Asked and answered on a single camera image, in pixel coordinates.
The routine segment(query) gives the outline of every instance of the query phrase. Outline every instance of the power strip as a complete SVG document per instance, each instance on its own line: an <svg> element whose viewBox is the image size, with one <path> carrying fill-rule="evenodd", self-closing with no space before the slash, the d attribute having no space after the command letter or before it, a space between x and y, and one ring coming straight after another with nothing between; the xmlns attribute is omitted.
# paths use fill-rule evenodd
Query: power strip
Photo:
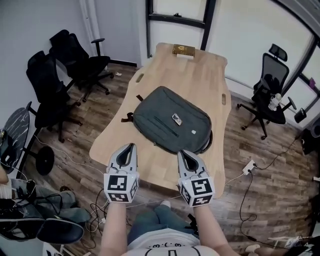
<svg viewBox="0 0 320 256"><path fill-rule="evenodd" d="M256 163L251 160L243 169L242 169L242 172L244 173L244 175L248 175L249 174L249 171L252 171L254 168L255 168L255 165Z"/></svg>

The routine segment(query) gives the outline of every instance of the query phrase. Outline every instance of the table handle hole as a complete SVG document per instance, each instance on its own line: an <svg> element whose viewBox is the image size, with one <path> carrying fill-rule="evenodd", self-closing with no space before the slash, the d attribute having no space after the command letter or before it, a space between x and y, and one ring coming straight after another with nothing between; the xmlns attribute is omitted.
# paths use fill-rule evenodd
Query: table handle hole
<svg viewBox="0 0 320 256"><path fill-rule="evenodd" d="M140 81L141 81L141 79L144 77L144 75L145 74L140 74L139 76L138 76L138 78L136 79L136 83L139 83Z"/></svg>
<svg viewBox="0 0 320 256"><path fill-rule="evenodd" d="M222 99L221 99L221 101L222 101L222 105L226 105L226 95L224 94L224 93L222 93Z"/></svg>

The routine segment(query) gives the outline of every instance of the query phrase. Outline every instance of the jeans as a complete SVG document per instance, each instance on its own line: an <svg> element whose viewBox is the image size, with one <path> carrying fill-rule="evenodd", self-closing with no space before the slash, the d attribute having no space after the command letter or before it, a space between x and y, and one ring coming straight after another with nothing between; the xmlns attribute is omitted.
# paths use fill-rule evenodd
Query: jeans
<svg viewBox="0 0 320 256"><path fill-rule="evenodd" d="M190 224L172 212L168 206L159 205L154 211L141 213L136 217L128 234L128 245L147 232L163 229L180 231L198 238L193 229L186 227L190 227Z"/></svg>
<svg viewBox="0 0 320 256"><path fill-rule="evenodd" d="M21 188L23 193L26 195L27 182L22 179L11 179L12 187L14 189ZM48 197L52 194L59 196L52 196L47 199L36 199L33 204L20 209L23 212L24 218L52 218L52 216L59 216L64 219L71 220L76 223L84 223L90 220L90 213L80 207L76 207L76 196L71 191L54 191L43 186L35 186L35 193L37 197ZM27 201L22 201L20 205L28 203Z"/></svg>

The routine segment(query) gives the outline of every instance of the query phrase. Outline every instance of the forearm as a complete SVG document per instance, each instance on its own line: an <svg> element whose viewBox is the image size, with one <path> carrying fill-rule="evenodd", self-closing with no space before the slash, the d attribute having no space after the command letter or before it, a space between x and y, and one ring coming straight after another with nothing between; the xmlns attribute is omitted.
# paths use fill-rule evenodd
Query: forearm
<svg viewBox="0 0 320 256"><path fill-rule="evenodd" d="M209 205L198 206L193 210L198 227L200 244L212 248L221 256L237 256L238 254L229 246Z"/></svg>
<svg viewBox="0 0 320 256"><path fill-rule="evenodd" d="M100 256L120 256L127 252L126 218L126 204L110 203L103 228Z"/></svg>

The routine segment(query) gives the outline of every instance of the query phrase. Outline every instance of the white t-shirt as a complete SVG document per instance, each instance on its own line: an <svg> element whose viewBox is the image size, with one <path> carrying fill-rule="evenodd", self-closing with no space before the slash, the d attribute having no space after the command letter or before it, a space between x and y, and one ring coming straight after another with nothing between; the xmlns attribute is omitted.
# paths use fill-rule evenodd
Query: white t-shirt
<svg viewBox="0 0 320 256"><path fill-rule="evenodd" d="M128 245L123 256L219 256L211 248L200 246L191 234L170 228L147 232Z"/></svg>

